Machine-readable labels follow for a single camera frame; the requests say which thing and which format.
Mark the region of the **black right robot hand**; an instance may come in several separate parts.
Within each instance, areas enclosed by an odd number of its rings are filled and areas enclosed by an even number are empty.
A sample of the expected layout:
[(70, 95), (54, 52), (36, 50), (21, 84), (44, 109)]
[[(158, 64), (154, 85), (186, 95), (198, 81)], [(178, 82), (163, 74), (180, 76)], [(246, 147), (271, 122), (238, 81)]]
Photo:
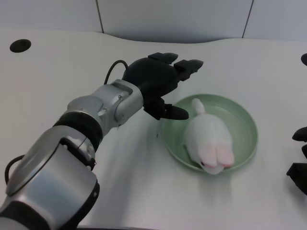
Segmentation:
[[(292, 139), (299, 142), (307, 142), (307, 127), (298, 129), (292, 136)], [(295, 185), (307, 194), (307, 164), (306, 163), (293, 163), (286, 173)]]

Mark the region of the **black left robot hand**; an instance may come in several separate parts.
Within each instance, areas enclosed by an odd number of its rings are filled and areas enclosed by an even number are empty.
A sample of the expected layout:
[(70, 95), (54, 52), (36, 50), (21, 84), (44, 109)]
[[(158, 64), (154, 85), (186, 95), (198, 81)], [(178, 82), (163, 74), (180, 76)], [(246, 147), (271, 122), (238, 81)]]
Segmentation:
[(181, 60), (171, 65), (178, 58), (174, 53), (154, 53), (146, 58), (134, 61), (128, 66), (123, 80), (139, 88), (143, 97), (143, 109), (153, 118), (187, 120), (186, 110), (172, 104), (166, 104), (162, 96), (178, 87), (180, 81), (190, 78), (203, 65), (203, 61)]

